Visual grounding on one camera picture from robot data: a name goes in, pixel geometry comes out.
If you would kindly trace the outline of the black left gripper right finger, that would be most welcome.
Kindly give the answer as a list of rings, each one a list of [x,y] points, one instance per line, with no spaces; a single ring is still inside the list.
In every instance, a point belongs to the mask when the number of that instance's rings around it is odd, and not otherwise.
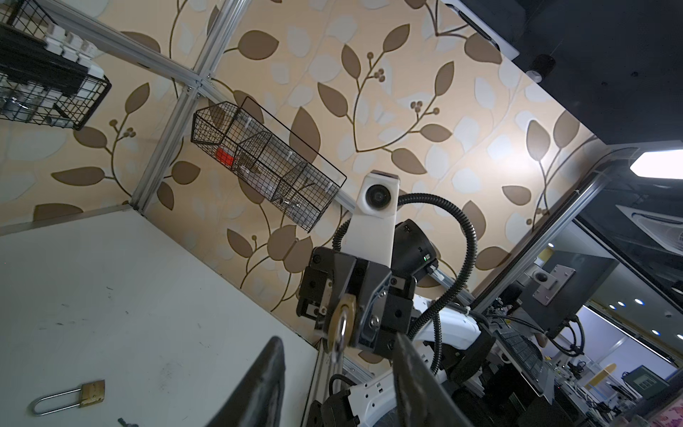
[[[472,425],[404,334],[395,339],[393,377],[400,426]]]

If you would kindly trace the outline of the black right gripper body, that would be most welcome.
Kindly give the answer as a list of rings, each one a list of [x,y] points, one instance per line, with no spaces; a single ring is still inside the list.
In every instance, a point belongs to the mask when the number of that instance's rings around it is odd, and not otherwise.
[[[357,298],[350,343],[375,355],[393,354],[398,334],[412,322],[416,279],[379,263],[327,247],[313,250],[299,286],[296,315],[314,321],[327,340],[330,318],[344,294]]]

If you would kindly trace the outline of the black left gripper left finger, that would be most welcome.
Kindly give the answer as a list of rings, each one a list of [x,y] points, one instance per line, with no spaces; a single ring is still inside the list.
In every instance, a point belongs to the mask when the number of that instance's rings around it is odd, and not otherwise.
[[[273,336],[207,426],[279,426],[285,372],[284,345]]]

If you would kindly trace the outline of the brass padlock with key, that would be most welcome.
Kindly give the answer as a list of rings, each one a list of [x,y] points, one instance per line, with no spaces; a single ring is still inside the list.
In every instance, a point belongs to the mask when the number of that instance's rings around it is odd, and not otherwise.
[[[103,403],[106,395],[106,382],[97,380],[81,384],[67,391],[60,391],[36,398],[28,405],[32,416],[54,415],[69,409],[91,407]]]

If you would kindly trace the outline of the small brass padlock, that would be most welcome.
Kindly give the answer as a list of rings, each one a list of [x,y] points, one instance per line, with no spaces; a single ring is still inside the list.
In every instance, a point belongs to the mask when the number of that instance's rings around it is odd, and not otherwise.
[[[354,295],[344,294],[332,313],[327,334],[327,351],[334,364],[341,361],[343,352],[350,343],[356,311],[357,298]]]

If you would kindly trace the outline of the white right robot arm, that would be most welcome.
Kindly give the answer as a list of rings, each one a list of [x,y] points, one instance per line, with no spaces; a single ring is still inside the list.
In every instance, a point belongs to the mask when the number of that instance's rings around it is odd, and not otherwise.
[[[487,322],[448,304],[413,339],[407,336],[432,307],[415,287],[436,266],[436,255],[411,220],[395,229],[391,266],[343,254],[339,247],[313,250],[298,314],[315,321],[331,363],[355,347],[390,361],[392,368],[370,380],[330,372],[327,390],[309,406],[306,425],[472,424],[442,385],[461,385],[478,371],[494,344]]]

